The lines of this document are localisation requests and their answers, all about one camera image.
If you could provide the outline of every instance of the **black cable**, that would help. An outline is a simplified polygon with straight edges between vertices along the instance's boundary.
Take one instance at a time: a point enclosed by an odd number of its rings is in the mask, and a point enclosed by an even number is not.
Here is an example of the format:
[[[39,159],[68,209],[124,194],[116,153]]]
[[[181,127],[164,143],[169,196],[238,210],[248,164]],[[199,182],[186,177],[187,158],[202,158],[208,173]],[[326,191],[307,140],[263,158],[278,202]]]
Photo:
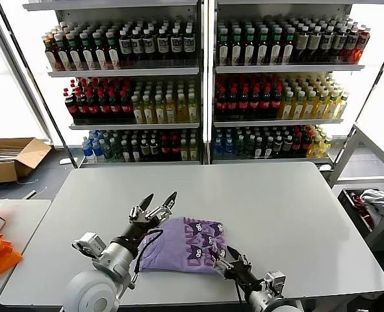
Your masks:
[[[140,254],[138,255],[138,258],[137,258],[137,262],[135,264],[135,269],[134,269],[134,273],[137,274],[139,271],[140,271],[140,260],[141,260],[141,257],[142,255],[144,254],[145,250],[147,249],[148,246],[150,246],[151,244],[153,244],[156,239],[158,239],[162,234],[163,234],[163,230],[162,229],[154,229],[153,231],[150,231],[146,234],[147,235],[150,235],[150,234],[154,234],[154,233],[158,233],[153,239],[151,239],[145,246],[144,248],[142,249],[142,251],[140,252]]]

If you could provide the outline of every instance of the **store shelf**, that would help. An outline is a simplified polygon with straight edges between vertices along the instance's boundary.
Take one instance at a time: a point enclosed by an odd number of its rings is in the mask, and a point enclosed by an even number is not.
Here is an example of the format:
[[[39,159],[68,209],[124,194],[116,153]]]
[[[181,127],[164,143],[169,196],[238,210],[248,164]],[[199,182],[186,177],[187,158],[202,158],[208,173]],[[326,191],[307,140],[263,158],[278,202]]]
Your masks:
[[[75,125],[69,126],[72,130],[153,130],[153,129],[197,129],[199,123],[150,123],[150,124],[129,124],[129,125]]]
[[[302,119],[302,120],[250,120],[236,122],[214,122],[217,128],[223,127],[267,127],[269,125],[316,125],[316,124],[339,124],[343,119]]]
[[[290,72],[337,72],[359,71],[365,65],[262,65],[262,66],[217,66],[216,73],[290,73]]]
[[[80,10],[89,8],[178,7],[195,5],[197,0],[61,0],[24,4],[27,11]]]
[[[165,76],[165,75],[197,75],[198,67],[185,68],[135,68],[127,70],[73,70],[52,71],[50,77],[114,77],[114,76]]]
[[[384,0],[218,0],[219,5],[383,5]]]

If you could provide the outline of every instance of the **cardboard box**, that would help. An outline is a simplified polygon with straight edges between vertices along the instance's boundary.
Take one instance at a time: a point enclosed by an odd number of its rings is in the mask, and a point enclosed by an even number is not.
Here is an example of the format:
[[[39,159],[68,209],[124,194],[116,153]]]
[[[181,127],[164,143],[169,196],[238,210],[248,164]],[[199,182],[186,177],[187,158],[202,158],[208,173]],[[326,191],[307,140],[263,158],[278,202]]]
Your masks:
[[[51,149],[37,138],[0,138],[0,146],[23,148],[15,161],[0,163],[0,182],[17,181],[29,175]]]

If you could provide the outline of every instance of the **white table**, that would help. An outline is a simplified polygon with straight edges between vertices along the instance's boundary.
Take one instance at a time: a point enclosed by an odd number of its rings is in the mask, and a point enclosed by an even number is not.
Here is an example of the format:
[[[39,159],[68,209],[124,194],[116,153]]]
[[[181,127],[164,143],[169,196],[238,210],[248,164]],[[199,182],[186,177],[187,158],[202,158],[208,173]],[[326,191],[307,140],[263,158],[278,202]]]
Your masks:
[[[50,200],[0,200],[0,216],[6,220],[1,233],[4,239],[13,243],[13,247],[23,253],[40,221],[49,209]],[[13,268],[0,274],[0,292],[11,275]]]
[[[287,275],[287,298],[384,291],[382,269],[314,164],[140,166],[72,171],[0,303],[61,306],[69,280],[93,268],[72,241],[95,231],[108,243],[142,198],[153,192],[153,206],[175,190],[174,216],[223,222],[227,243],[247,255],[256,276]],[[236,301],[234,283],[219,275],[147,272],[121,305]]]

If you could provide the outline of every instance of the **purple shirt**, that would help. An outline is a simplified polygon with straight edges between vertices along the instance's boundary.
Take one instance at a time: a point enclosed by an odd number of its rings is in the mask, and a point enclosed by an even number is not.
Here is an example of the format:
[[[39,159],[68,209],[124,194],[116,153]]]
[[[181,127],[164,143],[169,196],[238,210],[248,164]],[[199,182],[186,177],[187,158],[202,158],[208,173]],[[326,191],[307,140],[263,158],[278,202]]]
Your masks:
[[[140,271],[149,269],[215,273],[209,248],[225,256],[222,223],[192,218],[171,218],[161,227],[163,234],[145,250]],[[139,249],[155,235],[146,236]]]

